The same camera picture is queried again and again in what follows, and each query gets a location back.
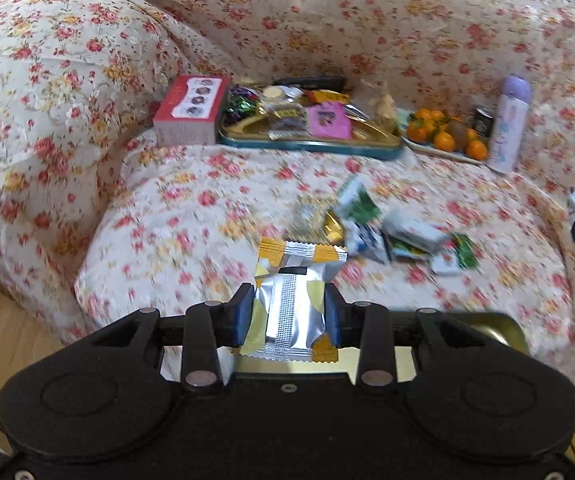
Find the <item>gold teal tin tray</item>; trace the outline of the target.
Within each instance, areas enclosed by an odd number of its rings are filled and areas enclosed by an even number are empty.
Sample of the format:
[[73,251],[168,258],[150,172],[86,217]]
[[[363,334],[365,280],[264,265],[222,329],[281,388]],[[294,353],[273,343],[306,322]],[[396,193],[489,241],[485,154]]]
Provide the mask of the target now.
[[[461,321],[479,330],[486,336],[502,342],[515,350],[528,353],[525,336],[519,324],[513,318],[501,313],[460,313]],[[415,365],[410,346],[402,344],[402,337],[396,336],[395,355],[397,360],[397,375],[399,382],[409,382],[415,377]],[[173,382],[179,382],[181,374],[181,347],[166,347],[162,359],[161,375]],[[260,374],[329,374],[347,373],[350,382],[355,382],[358,366],[359,350],[347,348],[338,351],[336,362],[276,362],[240,356],[229,348],[220,348],[218,356],[221,373],[225,382],[233,372]]]

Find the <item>silver yellow snack packet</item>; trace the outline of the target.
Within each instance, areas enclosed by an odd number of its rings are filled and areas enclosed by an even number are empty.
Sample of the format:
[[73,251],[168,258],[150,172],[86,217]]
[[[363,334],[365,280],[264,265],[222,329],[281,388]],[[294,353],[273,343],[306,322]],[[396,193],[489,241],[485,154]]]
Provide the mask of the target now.
[[324,292],[346,261],[342,246],[263,238],[240,354],[276,362],[337,362]]

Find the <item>blue white snack packet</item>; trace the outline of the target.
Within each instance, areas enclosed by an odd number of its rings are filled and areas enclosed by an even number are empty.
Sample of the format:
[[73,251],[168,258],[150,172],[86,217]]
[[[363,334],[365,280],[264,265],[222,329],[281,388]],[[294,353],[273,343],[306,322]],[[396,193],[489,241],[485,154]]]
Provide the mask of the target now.
[[391,262],[386,237],[381,229],[353,220],[343,220],[342,224],[345,247],[350,257],[367,258],[383,264]]

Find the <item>grey white snack packet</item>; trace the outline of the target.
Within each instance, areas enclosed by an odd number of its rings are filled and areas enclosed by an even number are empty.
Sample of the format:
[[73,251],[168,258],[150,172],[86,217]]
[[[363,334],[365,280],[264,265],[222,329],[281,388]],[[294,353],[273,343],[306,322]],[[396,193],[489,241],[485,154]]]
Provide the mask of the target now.
[[429,222],[407,217],[398,211],[386,214],[382,230],[388,236],[430,254],[438,252],[450,240],[449,234],[440,231]]

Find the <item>gold candy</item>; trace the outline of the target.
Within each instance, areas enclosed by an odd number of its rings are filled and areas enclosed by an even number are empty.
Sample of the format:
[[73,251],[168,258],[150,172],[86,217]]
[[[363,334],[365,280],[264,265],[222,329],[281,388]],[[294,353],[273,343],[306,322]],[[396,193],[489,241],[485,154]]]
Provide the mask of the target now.
[[289,237],[298,242],[343,246],[345,230],[331,206],[300,204]]

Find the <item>small green candy packet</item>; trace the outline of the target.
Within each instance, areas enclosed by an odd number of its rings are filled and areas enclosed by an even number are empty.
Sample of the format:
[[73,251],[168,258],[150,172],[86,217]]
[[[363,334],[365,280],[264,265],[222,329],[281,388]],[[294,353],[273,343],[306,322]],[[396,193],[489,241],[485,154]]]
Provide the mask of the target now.
[[477,269],[478,258],[473,240],[463,233],[452,233],[451,240],[455,245],[458,264],[461,269]]

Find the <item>green white snack bag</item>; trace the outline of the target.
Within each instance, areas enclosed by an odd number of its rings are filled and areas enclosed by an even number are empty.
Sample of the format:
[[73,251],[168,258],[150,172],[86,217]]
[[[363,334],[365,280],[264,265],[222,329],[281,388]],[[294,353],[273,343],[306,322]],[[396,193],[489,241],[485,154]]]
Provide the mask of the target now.
[[380,217],[381,211],[369,195],[367,188],[355,174],[339,189],[334,206],[341,220],[367,224]]

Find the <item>teal gold tin with snacks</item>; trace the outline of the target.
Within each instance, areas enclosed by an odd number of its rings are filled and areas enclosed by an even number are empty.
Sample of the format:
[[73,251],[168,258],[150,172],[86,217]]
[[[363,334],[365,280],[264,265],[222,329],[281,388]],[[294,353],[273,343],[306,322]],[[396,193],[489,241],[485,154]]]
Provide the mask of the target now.
[[217,134],[231,148],[305,151],[391,160],[403,148],[393,100],[364,100],[296,84],[233,87]]

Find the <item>orange mandarin front right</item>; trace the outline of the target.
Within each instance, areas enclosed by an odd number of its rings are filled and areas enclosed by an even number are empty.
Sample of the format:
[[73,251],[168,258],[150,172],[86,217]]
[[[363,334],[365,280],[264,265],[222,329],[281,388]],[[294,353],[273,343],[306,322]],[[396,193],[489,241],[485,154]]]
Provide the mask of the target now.
[[465,155],[471,159],[478,160],[478,162],[483,162],[488,157],[487,145],[481,140],[472,140],[466,146]]

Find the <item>white fruit plate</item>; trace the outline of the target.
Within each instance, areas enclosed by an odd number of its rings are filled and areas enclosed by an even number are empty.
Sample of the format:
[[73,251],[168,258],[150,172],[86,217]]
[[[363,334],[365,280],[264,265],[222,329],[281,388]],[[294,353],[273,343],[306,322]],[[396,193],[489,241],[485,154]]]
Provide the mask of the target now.
[[[426,128],[429,129],[429,138],[423,144],[412,142],[407,138],[406,131],[408,124],[415,119],[422,119],[423,122],[425,122]],[[404,110],[401,113],[401,117],[399,118],[399,130],[401,133],[402,141],[405,142],[406,146],[411,148],[412,151],[420,154],[447,158],[454,160],[455,162],[467,162],[468,164],[482,165],[485,160],[483,162],[478,162],[478,160],[471,159],[465,155],[465,151],[454,151],[452,153],[447,153],[436,150],[436,148],[434,148],[433,139],[435,134],[439,131],[446,131],[449,122],[452,122],[452,120],[457,120],[458,122],[462,122],[462,124],[466,125],[460,116],[452,115],[448,113],[447,110],[436,110],[436,108],[419,108],[418,110],[414,110],[414,112],[406,112]],[[471,141],[481,140],[487,145],[486,140],[481,136],[478,136],[477,132],[472,127],[467,127],[470,128],[469,133],[471,136]]]

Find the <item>brown kiwi fruit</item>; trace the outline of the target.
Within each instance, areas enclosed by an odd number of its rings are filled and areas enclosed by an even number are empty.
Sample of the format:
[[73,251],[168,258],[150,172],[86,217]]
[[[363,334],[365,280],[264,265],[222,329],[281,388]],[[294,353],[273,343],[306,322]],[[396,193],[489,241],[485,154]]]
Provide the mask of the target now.
[[471,142],[469,131],[470,128],[462,124],[462,122],[458,122],[457,120],[449,122],[446,132],[452,136],[453,140],[455,140],[456,152],[464,152],[466,146]]

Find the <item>floral sofa cover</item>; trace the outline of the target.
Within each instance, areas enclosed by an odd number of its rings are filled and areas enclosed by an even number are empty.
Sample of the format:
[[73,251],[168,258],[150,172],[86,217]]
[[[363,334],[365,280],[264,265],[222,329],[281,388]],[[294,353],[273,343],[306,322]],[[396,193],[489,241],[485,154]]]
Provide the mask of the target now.
[[[403,153],[158,148],[174,78],[342,75],[465,114],[534,91],[513,174]],[[252,281],[297,200],[358,177],[383,212],[444,223],[478,266],[353,259],[336,284],[391,308],[501,311],[575,382],[575,4],[569,0],[0,0],[0,283],[61,340]]]

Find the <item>orange mandarin left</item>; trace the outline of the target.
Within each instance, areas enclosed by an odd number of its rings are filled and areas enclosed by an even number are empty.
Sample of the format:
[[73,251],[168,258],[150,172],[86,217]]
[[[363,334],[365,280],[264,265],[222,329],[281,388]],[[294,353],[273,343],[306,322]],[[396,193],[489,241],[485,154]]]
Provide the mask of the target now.
[[423,144],[429,138],[429,129],[426,128],[422,119],[415,119],[409,122],[406,134],[410,141]]

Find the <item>pink snack packet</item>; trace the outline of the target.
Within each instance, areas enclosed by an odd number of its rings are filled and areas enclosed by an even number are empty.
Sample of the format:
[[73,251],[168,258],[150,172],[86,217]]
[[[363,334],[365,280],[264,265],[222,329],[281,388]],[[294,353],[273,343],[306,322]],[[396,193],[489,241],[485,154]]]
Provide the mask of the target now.
[[324,102],[307,108],[308,131],[315,138],[349,140],[351,122],[344,105]]

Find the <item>black remote control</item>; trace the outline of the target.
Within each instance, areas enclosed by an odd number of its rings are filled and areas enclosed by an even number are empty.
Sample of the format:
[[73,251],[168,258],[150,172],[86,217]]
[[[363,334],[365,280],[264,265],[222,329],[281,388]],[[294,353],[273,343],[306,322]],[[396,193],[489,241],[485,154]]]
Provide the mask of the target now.
[[301,76],[284,77],[274,79],[274,86],[298,87],[303,90],[331,90],[342,92],[345,89],[346,78],[344,76]]

